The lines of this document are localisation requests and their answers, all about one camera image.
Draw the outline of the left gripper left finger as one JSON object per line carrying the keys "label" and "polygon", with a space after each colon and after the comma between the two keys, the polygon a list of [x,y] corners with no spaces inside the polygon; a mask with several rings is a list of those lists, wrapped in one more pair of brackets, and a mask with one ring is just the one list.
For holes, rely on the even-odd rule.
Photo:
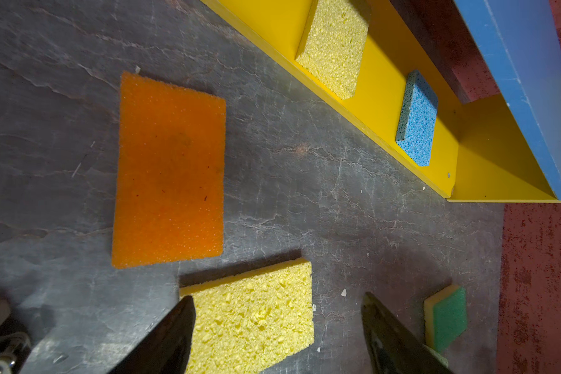
{"label": "left gripper left finger", "polygon": [[110,372],[184,373],[195,322],[193,297],[185,296]]}

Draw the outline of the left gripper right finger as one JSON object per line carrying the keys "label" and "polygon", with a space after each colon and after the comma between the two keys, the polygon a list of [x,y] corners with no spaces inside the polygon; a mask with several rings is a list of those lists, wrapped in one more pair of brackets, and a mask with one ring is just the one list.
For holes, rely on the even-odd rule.
{"label": "left gripper right finger", "polygon": [[363,296],[361,315],[374,373],[451,372],[371,292]]}

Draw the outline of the blue sponge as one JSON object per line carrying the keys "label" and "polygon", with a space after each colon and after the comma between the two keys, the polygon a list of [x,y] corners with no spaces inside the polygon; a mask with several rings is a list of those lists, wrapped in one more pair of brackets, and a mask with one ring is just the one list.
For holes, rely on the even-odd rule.
{"label": "blue sponge", "polygon": [[438,106],[438,96],[424,76],[418,70],[410,72],[395,141],[419,167],[430,163]]}

